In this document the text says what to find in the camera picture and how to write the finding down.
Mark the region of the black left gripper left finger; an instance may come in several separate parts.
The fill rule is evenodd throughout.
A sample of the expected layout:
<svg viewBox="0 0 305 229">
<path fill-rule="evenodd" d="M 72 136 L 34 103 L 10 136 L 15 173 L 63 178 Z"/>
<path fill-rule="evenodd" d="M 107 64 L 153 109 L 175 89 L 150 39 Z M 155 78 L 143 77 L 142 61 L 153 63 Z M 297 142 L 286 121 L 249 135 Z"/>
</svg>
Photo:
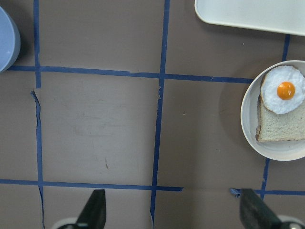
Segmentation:
<svg viewBox="0 0 305 229">
<path fill-rule="evenodd" d="M 106 223 L 106 196 L 104 189 L 94 190 L 77 218 L 81 229 L 103 229 Z"/>
</svg>

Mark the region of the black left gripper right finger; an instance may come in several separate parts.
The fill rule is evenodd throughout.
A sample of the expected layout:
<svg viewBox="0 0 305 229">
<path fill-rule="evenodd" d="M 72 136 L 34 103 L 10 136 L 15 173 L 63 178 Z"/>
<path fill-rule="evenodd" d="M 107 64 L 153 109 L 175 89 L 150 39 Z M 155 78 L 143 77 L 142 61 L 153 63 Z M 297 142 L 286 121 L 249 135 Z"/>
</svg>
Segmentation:
<svg viewBox="0 0 305 229">
<path fill-rule="evenodd" d="M 245 229 L 279 229 L 282 224 L 252 189 L 241 189 L 239 216 Z"/>
</svg>

